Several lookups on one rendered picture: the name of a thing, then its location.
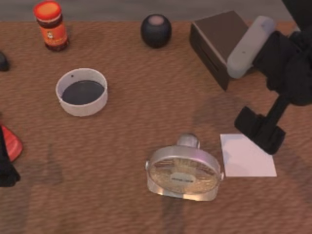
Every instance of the black sphere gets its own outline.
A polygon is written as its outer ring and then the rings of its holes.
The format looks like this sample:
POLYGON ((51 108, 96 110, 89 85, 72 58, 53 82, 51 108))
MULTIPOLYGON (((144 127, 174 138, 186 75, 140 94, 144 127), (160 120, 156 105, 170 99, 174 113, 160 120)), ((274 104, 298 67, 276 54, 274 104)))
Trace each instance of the black sphere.
POLYGON ((160 14, 152 14, 141 25, 142 40, 152 48, 165 46, 171 38, 171 23, 160 14))

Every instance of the red lid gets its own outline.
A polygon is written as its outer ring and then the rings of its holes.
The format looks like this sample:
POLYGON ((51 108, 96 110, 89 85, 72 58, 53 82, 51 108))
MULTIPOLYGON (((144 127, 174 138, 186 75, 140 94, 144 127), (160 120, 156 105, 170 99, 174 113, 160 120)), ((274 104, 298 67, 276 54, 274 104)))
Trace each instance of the red lid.
POLYGON ((54 0, 45 0, 34 8, 34 14, 39 20, 52 20, 62 13, 61 6, 54 0))

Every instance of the square white paper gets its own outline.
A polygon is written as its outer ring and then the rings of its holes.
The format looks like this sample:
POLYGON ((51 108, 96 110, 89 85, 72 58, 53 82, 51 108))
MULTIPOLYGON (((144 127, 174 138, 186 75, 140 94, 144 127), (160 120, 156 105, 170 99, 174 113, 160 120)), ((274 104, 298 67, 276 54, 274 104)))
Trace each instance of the square white paper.
POLYGON ((221 134, 227 177, 275 177, 273 157, 243 134, 221 134))

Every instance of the jar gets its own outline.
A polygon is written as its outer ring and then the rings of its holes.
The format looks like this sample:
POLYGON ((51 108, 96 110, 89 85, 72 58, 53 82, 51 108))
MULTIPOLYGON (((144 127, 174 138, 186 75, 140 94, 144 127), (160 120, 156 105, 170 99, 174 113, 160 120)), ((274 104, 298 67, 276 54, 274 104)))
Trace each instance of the jar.
POLYGON ((34 8, 45 46, 52 51, 61 51, 69 44, 63 22, 62 8, 54 0, 45 0, 34 8))

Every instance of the wooden surface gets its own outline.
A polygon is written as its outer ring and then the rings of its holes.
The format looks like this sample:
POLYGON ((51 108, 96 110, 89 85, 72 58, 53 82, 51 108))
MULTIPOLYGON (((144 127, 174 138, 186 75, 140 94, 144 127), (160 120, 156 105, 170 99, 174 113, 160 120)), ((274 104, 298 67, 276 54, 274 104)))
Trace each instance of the wooden surface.
MULTIPOLYGON (((145 160, 193 132, 222 164, 219 135, 237 133, 245 105, 266 114, 276 98, 253 73, 225 93, 191 49, 190 24, 173 24, 168 46, 153 50, 137 22, 69 23, 71 46, 49 52, 35 23, 0 23, 2 122, 23 141, 22 181, 0 189, 0 234, 310 234, 312 106, 290 106, 287 136, 274 157, 276 178, 226 178, 213 202, 148 191, 145 160), (108 104, 87 118, 67 115, 55 85, 89 67, 109 85, 108 104)), ((282 23, 284 33, 293 23, 282 23)))

